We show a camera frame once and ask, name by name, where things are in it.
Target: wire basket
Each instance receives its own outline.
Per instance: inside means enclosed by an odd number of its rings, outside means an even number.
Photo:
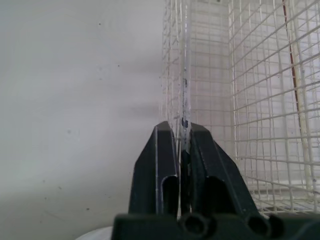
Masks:
[[[319,0],[165,0],[161,115],[205,126],[263,215],[320,200]]]

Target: black plastic part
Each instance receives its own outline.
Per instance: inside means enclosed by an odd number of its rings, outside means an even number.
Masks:
[[[174,134],[156,125],[134,166],[129,214],[177,215],[179,175]]]
[[[167,122],[157,125],[136,161],[129,214],[116,217],[112,240],[319,240],[320,218],[263,218],[231,158],[203,126],[191,124],[190,155],[178,162]]]
[[[181,153],[180,165],[180,208],[181,215],[190,212],[190,155],[187,151]]]
[[[191,124],[191,206],[203,215],[261,217],[233,160],[201,125]]]
[[[320,220],[283,219],[285,233],[277,238],[264,236],[252,230],[234,214],[216,214],[216,224],[208,224],[208,233],[190,232],[191,226],[181,227],[172,216],[119,215],[113,225],[112,240],[319,240]]]

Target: white surface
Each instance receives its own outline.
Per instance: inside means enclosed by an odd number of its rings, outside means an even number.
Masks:
[[[127,211],[158,123],[162,7],[0,2],[1,240],[71,240]]]
[[[76,240],[109,240],[111,239],[112,227],[104,227],[78,237]]]

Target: wire mesh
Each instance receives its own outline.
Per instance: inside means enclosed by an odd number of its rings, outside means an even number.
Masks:
[[[260,212],[318,212],[319,0],[165,0],[163,26],[161,109],[176,136],[187,69],[190,120],[235,161]]]

